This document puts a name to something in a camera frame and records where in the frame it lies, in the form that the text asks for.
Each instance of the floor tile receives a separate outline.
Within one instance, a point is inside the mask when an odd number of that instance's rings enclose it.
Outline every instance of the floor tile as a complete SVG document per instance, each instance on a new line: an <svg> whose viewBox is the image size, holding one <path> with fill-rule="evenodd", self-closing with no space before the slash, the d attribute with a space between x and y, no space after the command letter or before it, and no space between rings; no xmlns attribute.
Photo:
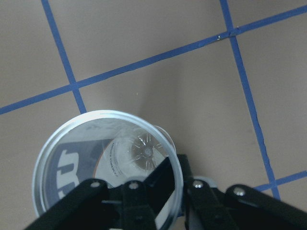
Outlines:
<svg viewBox="0 0 307 230"><path fill-rule="evenodd" d="M215 179L221 189L268 182L227 40L84 87L81 94L89 111L121 110L166 129L194 173Z"/></svg>
<svg viewBox="0 0 307 230"><path fill-rule="evenodd" d="M32 175L38 154L49 136L78 114L70 92L0 116L0 229L20 230L36 218Z"/></svg>
<svg viewBox="0 0 307 230"><path fill-rule="evenodd" d="M225 31L218 1L75 1L50 5L77 80Z"/></svg>
<svg viewBox="0 0 307 230"><path fill-rule="evenodd" d="M42 4L0 3L0 106L68 84Z"/></svg>
<svg viewBox="0 0 307 230"><path fill-rule="evenodd" d="M276 179L306 170L306 20L303 14L238 37Z"/></svg>

